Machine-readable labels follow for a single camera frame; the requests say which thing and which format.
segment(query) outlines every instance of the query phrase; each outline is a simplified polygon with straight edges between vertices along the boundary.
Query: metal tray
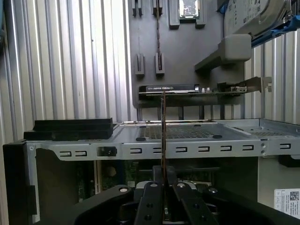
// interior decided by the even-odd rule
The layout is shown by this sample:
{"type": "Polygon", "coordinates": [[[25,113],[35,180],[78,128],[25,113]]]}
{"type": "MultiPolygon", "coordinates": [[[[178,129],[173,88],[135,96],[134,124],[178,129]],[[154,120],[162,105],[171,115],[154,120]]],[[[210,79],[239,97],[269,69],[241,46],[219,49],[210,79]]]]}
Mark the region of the metal tray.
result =
{"type": "MultiPolygon", "coordinates": [[[[60,160],[161,159],[160,121],[124,122],[108,140],[27,142],[31,151],[52,150],[60,160]],[[103,157],[104,147],[116,156],[103,157]]],[[[272,120],[167,122],[166,158],[300,155],[300,126],[272,120]]]]}

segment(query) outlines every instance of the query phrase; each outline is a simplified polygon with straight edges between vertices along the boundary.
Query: gray plastic mount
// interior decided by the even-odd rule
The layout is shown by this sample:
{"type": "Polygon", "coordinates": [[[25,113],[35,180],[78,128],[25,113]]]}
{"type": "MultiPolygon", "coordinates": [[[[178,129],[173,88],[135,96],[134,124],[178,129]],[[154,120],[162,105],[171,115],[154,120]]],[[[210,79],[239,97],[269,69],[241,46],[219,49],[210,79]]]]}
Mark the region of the gray plastic mount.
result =
{"type": "Polygon", "coordinates": [[[251,36],[232,34],[225,37],[218,49],[195,65],[195,71],[212,70],[224,64],[248,61],[251,58],[251,36]]]}

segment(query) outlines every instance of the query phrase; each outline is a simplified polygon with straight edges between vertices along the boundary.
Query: ventilation holes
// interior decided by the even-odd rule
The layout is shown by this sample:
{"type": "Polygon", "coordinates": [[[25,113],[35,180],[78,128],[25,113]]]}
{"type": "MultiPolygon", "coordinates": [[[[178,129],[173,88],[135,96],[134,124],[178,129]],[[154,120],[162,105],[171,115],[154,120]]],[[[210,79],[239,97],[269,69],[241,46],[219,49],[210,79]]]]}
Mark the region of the ventilation holes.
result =
{"type": "Polygon", "coordinates": [[[221,151],[231,151],[232,148],[233,147],[231,145],[221,146],[221,151]]]}
{"type": "Polygon", "coordinates": [[[277,132],[253,132],[251,135],[255,135],[258,137],[267,137],[267,136],[283,136],[284,134],[277,133],[277,132]]]}
{"type": "Polygon", "coordinates": [[[161,148],[153,148],[153,153],[154,154],[160,154],[161,153],[161,148]]]}
{"type": "Polygon", "coordinates": [[[280,144],[280,149],[291,149],[291,144],[280,144]]]}
{"type": "MultiPolygon", "coordinates": [[[[202,127],[189,125],[167,126],[167,139],[182,139],[182,138],[208,138],[214,133],[202,127]]],[[[148,137],[150,139],[161,139],[161,126],[148,126],[139,128],[139,138],[148,137]]]]}
{"type": "Polygon", "coordinates": [[[177,147],[176,148],[176,153],[185,153],[185,152],[188,152],[187,147],[177,147]]]}
{"type": "Polygon", "coordinates": [[[243,151],[253,151],[254,145],[243,145],[243,151]]]}
{"type": "Polygon", "coordinates": [[[76,157],[84,157],[87,156],[88,153],[86,151],[75,151],[75,156],[76,157]]]}
{"type": "Polygon", "coordinates": [[[141,154],[141,153],[142,153],[142,149],[140,148],[130,149],[130,154],[141,154]]]}
{"type": "Polygon", "coordinates": [[[60,157],[71,157],[72,153],[70,151],[60,151],[60,157]]]}
{"type": "Polygon", "coordinates": [[[198,152],[209,152],[210,146],[200,146],[198,147],[198,152]]]}

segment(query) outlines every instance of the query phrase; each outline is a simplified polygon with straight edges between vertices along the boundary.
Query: rectangular slot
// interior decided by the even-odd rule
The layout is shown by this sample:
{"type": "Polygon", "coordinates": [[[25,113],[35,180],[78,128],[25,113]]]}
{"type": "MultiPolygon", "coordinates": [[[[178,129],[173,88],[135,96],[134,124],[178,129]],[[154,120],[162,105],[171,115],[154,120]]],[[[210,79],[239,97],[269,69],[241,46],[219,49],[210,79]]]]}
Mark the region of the rectangular slot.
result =
{"type": "Polygon", "coordinates": [[[60,157],[71,157],[72,153],[70,151],[60,151],[60,157]]]}
{"type": "Polygon", "coordinates": [[[153,148],[153,153],[154,154],[160,154],[161,153],[161,148],[153,148]]]}
{"type": "Polygon", "coordinates": [[[141,153],[142,153],[141,148],[130,149],[130,154],[141,154],[141,153]]]}
{"type": "Polygon", "coordinates": [[[253,151],[254,145],[243,145],[243,151],[253,151]]]}
{"type": "Polygon", "coordinates": [[[84,157],[87,156],[88,153],[86,151],[75,151],[75,156],[76,157],[84,157]]]}
{"type": "Polygon", "coordinates": [[[187,147],[177,147],[176,148],[176,153],[185,153],[185,152],[188,152],[187,147]]]}
{"type": "Polygon", "coordinates": [[[221,146],[221,151],[231,151],[232,148],[231,145],[221,146]]]}
{"type": "Polygon", "coordinates": [[[280,149],[291,149],[291,144],[280,144],[280,149]]]}
{"type": "Polygon", "coordinates": [[[198,147],[198,152],[209,152],[209,151],[210,151],[210,146],[198,147]]]}

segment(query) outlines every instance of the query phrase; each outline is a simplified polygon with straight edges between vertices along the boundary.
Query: white label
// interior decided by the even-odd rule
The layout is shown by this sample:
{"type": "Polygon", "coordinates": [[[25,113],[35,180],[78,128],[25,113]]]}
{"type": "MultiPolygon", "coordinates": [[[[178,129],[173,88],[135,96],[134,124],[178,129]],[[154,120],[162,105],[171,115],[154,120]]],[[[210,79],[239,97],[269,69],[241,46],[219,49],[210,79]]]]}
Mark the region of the white label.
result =
{"type": "Polygon", "coordinates": [[[236,33],[256,18],[269,0],[230,0],[224,19],[225,36],[236,33]]]}
{"type": "Polygon", "coordinates": [[[300,189],[279,189],[274,191],[274,208],[300,219],[300,189]]]}
{"type": "Polygon", "coordinates": [[[127,186],[131,188],[135,188],[135,182],[134,181],[128,181],[127,186]]]}

